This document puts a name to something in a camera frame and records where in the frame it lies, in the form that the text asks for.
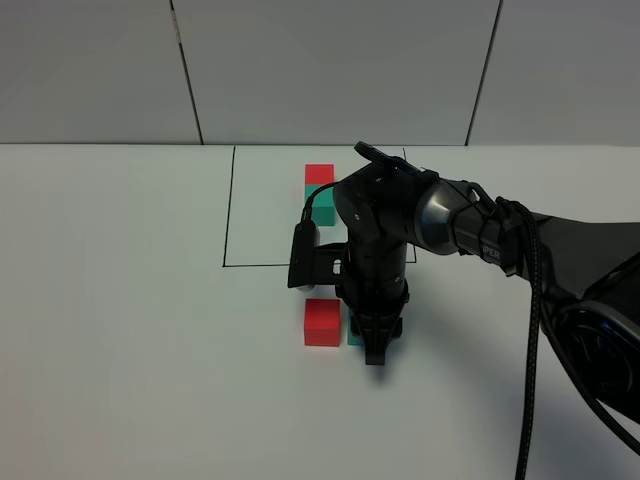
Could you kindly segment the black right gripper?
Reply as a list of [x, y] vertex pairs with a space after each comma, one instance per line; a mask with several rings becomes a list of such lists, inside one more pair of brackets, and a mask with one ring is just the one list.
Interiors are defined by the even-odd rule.
[[349, 240], [333, 243], [331, 248], [335, 260], [340, 261], [337, 295], [353, 312], [355, 333], [364, 344], [365, 364], [384, 366], [387, 348], [403, 331], [401, 313], [409, 297], [407, 243]]

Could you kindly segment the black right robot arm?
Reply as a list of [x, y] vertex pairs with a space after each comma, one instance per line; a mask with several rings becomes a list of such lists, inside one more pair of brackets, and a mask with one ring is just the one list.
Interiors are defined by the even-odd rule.
[[442, 178], [366, 143], [366, 165], [339, 181], [347, 228], [344, 300], [372, 365], [401, 334], [408, 246], [474, 255], [531, 288], [525, 394], [534, 394], [537, 339], [545, 335], [596, 416], [627, 446], [619, 423], [639, 418], [639, 227], [533, 213], [478, 184]]

